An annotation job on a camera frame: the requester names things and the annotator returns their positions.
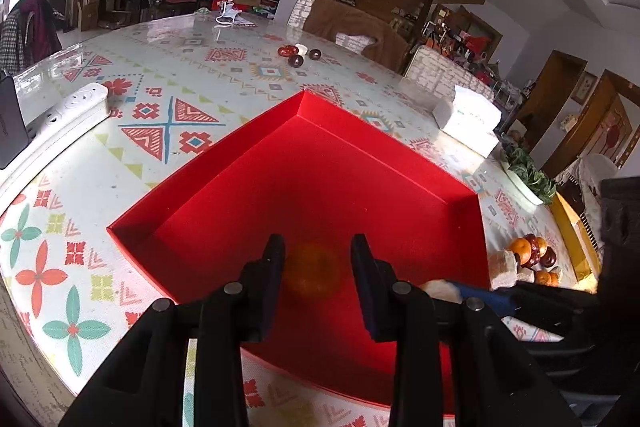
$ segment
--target brown blanket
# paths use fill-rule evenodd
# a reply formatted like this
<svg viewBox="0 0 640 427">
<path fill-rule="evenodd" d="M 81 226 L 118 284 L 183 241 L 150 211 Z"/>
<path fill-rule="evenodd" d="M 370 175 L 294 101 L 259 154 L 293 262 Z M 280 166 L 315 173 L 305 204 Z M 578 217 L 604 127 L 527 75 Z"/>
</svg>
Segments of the brown blanket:
<svg viewBox="0 0 640 427">
<path fill-rule="evenodd" d="M 315 0 L 303 26 L 305 32 L 335 42 L 338 33 L 366 35 L 376 39 L 362 51 L 374 62 L 398 71 L 407 52 L 407 42 L 380 19 L 357 8 L 332 0 Z"/>
</svg>

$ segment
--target dining table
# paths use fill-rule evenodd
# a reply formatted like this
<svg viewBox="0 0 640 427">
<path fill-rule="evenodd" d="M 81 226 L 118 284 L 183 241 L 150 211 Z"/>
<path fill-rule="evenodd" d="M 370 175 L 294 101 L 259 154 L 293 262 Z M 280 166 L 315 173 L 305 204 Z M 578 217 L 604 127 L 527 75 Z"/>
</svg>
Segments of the dining table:
<svg viewBox="0 0 640 427">
<path fill-rule="evenodd" d="M 196 13 L 140 23 L 62 50 L 17 75 L 25 122 L 89 82 L 110 114 L 48 164 L 0 217 L 0 270 L 22 327 L 77 394 L 161 294 L 106 227 L 176 169 L 300 90 L 309 90 L 415 150 L 478 195 L 488 253 L 534 233 L 554 248 L 561 285 L 575 274 L 556 222 L 517 190 L 498 159 L 441 132 L 401 89 L 402 76 L 332 42 L 258 16 L 220 27 Z M 294 68 L 286 44 L 321 51 Z M 327 173 L 326 183 L 331 178 Z M 203 239 L 207 230 L 194 229 Z M 17 254 L 10 255 L 17 249 Z M 552 340 L 510 317 L 519 339 Z M 193 424 L 196 342 L 186 360 L 184 425 Z M 251 425 L 385 427 L 388 408 L 296 380 L 244 353 Z M 446 417 L 444 425 L 452 426 Z"/>
</svg>

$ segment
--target bolt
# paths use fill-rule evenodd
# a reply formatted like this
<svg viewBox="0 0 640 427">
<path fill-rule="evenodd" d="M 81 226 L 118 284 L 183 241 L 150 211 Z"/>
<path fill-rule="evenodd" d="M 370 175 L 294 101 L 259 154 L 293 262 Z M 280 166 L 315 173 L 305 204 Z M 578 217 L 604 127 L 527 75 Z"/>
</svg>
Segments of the bolt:
<svg viewBox="0 0 640 427">
<path fill-rule="evenodd" d="M 238 295 L 242 291 L 242 283 L 228 282 L 225 284 L 225 293 L 227 295 Z"/>
<path fill-rule="evenodd" d="M 478 297 L 469 297 L 466 300 L 466 307 L 475 312 L 479 312 L 484 308 L 484 301 Z"/>
<path fill-rule="evenodd" d="M 167 299 L 166 297 L 156 299 L 153 304 L 151 304 L 151 307 L 157 312 L 164 312 L 169 309 L 169 306 L 171 306 L 171 299 Z"/>
<path fill-rule="evenodd" d="M 398 295 L 407 295 L 411 291 L 411 285 L 407 281 L 396 281 L 391 289 Z"/>
</svg>

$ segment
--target leafy greens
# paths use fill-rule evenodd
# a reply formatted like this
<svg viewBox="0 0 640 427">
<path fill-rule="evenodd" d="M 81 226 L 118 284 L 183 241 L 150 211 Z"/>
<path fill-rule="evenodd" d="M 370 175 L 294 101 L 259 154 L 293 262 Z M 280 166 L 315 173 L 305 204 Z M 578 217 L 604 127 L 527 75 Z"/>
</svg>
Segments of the leafy greens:
<svg viewBox="0 0 640 427">
<path fill-rule="evenodd" d="M 527 187 L 545 204 L 550 204 L 556 194 L 556 182 L 542 171 L 536 169 L 533 160 L 524 149 L 505 146 L 509 170 L 515 172 Z"/>
</svg>

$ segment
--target power strip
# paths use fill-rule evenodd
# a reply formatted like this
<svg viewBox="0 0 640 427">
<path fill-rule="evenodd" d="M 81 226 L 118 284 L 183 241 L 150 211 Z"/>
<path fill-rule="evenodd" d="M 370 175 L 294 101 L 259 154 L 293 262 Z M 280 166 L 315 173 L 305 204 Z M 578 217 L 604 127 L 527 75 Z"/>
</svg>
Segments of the power strip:
<svg viewBox="0 0 640 427">
<path fill-rule="evenodd" d="M 92 82 L 27 126 L 29 145 L 0 171 L 0 214 L 56 156 L 109 116 L 109 90 Z"/>
</svg>

